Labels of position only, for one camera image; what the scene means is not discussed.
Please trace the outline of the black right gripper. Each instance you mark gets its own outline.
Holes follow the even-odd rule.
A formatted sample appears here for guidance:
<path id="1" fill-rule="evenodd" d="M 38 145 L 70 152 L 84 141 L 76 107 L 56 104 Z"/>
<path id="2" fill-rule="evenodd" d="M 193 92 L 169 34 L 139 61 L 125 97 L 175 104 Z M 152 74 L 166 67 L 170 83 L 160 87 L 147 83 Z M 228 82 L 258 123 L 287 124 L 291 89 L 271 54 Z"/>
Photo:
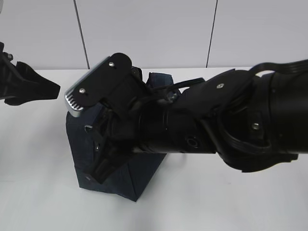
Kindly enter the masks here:
<path id="1" fill-rule="evenodd" d="M 98 183 L 138 154 L 216 152 L 201 122 L 187 111 L 158 102 L 146 104 L 128 120 L 105 109 L 88 132 L 97 153 L 85 173 Z"/>

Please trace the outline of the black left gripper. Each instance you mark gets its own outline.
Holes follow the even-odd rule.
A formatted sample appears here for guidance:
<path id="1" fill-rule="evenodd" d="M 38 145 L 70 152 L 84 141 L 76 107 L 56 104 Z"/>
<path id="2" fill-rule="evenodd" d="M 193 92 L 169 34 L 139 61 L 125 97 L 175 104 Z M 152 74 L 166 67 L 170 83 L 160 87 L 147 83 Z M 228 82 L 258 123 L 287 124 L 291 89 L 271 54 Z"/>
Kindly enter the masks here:
<path id="1" fill-rule="evenodd" d="M 27 102 L 55 100 L 60 93 L 60 85 L 34 71 L 29 65 L 17 62 L 13 65 L 13 55 L 4 51 L 0 43 L 0 99 L 10 106 Z"/>

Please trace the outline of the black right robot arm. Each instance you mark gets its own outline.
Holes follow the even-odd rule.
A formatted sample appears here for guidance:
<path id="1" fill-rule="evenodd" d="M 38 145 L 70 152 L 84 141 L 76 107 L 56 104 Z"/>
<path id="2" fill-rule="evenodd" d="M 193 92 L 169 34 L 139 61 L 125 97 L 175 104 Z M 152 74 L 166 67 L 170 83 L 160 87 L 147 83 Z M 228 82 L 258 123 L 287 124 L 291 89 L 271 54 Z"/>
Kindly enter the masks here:
<path id="1" fill-rule="evenodd" d="M 109 58 L 86 83 L 106 106 L 90 130 L 99 151 L 86 172 L 98 182 L 138 153 L 217 153 L 256 172 L 308 151 L 306 60 L 153 87 L 128 58 Z"/>

